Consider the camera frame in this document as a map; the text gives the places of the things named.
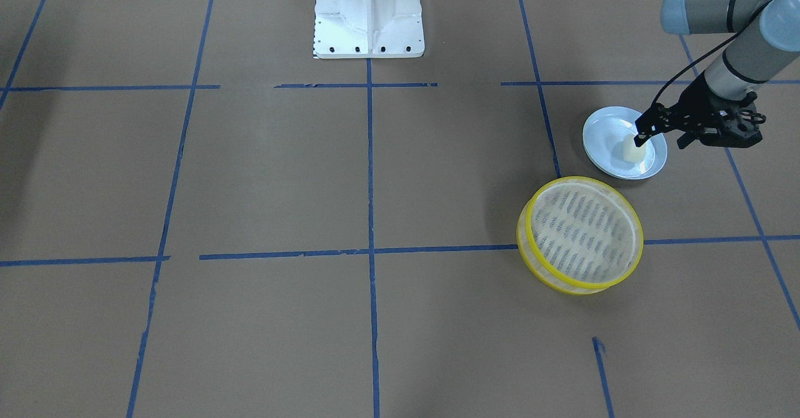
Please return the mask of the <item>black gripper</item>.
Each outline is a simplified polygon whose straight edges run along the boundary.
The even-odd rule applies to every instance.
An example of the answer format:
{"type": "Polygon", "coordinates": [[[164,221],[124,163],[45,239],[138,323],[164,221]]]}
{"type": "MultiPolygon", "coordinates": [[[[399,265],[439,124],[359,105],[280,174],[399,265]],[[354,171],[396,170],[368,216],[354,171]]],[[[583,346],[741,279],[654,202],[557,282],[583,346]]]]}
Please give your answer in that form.
{"type": "Polygon", "coordinates": [[[702,73],[685,88],[678,97],[677,103],[671,107],[653,102],[635,121],[637,134],[632,140],[635,147],[642,147],[654,136],[670,131],[683,132],[682,136],[677,138],[677,148],[680,150],[686,149],[693,142],[700,140],[702,124],[708,116],[709,99],[712,94],[729,99],[720,96],[712,88],[708,77],[702,73]]]}

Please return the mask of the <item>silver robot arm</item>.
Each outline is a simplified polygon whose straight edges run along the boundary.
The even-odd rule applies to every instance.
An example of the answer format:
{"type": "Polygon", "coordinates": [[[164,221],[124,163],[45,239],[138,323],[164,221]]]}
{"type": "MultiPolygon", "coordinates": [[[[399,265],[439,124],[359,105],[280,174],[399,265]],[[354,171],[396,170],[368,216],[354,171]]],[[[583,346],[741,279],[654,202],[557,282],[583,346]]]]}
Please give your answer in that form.
{"type": "Polygon", "coordinates": [[[799,0],[663,0],[663,31],[677,36],[727,34],[716,59],[671,107],[652,100],[636,120],[632,143],[680,131],[678,147],[749,148],[762,141],[766,117],[756,109],[760,87],[799,53],[799,0]]]}

